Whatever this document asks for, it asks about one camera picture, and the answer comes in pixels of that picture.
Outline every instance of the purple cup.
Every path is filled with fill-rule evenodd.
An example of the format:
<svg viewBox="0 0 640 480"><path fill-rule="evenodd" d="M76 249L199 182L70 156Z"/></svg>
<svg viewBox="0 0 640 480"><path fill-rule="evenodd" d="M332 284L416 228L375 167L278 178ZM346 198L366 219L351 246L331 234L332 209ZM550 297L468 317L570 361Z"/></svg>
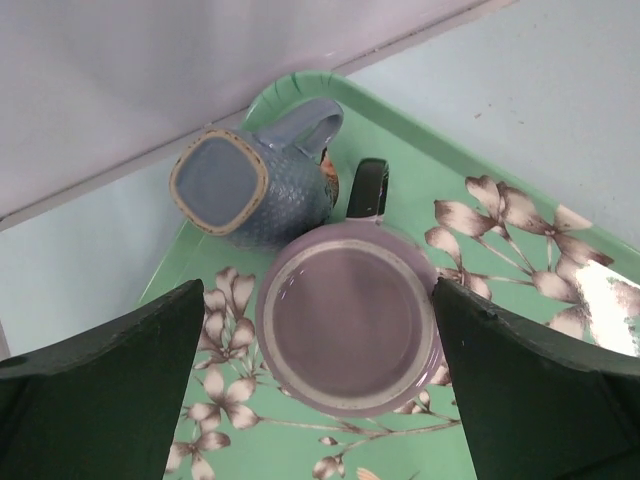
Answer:
<svg viewBox="0 0 640 480"><path fill-rule="evenodd" d="M422 391L442 359L424 251L380 225L388 164L362 160L346 221L285 247L258 293L258 343L274 378L321 412L371 417Z"/></svg>

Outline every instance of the pitcher handle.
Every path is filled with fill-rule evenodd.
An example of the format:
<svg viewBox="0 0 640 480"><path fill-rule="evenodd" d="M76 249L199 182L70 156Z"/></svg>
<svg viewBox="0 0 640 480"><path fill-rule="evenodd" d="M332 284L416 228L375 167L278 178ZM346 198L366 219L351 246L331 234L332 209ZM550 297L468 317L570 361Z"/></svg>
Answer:
<svg viewBox="0 0 640 480"><path fill-rule="evenodd" d="M302 152L313 157L333 140L340 127L344 112L331 98L314 98L294 108L275 123L261 128L256 137L261 143L281 152L285 147L296 144ZM300 144L296 143L305 130L313 131Z"/></svg>
<svg viewBox="0 0 640 480"><path fill-rule="evenodd" d="M360 160L351 187L347 220L382 223L387 204L389 163L379 158Z"/></svg>

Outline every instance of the ceramic mug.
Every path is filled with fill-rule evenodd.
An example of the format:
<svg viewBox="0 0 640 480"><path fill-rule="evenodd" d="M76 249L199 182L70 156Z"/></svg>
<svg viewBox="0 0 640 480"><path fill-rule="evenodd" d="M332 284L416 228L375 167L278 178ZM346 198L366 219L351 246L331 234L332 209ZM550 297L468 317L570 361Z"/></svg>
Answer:
<svg viewBox="0 0 640 480"><path fill-rule="evenodd" d="M430 301L437 273L419 246L380 225L387 185L387 162L363 160L346 221L288 245L258 294L267 366L293 397L330 415L404 405L442 358Z"/></svg>
<svg viewBox="0 0 640 480"><path fill-rule="evenodd" d="M281 248L331 214L337 177L315 160L342 120L337 102L315 98L255 133L211 130L176 163L171 196L211 235L238 247Z"/></svg>

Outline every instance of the blue pitcher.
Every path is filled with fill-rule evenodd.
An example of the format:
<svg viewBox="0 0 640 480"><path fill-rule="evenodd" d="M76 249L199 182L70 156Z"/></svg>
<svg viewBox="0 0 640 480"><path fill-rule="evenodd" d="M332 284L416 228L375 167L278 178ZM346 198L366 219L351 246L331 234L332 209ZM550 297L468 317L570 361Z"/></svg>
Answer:
<svg viewBox="0 0 640 480"><path fill-rule="evenodd" d="M174 166L171 196L206 233L281 248L331 215L337 177L326 152L343 115L334 100L315 98L257 132L208 131Z"/></svg>

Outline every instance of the floral tray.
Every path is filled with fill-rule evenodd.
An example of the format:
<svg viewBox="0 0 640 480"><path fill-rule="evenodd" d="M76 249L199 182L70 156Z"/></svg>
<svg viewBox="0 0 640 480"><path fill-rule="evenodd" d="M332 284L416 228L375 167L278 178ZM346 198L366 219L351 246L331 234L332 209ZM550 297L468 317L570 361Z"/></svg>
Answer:
<svg viewBox="0 0 640 480"><path fill-rule="evenodd" d="M576 285L576 265L611 265L634 278L638 252L330 73L281 78L255 100L244 128L317 96L336 99L345 111L329 149L343 186L332 221L344 216L358 161L385 158L391 170L385 222L423 245L442 275L567 334L604 338ZM262 362L253 325L257 287L272 259L185 223L142 298L146 303L193 278L209 289L165 478L476 478L446 364L416 399L378 418L329 417L279 387ZM640 290L622 285L611 305L624 310L631 331ZM631 343L625 348L636 350L627 353L637 354L637 341Z"/></svg>

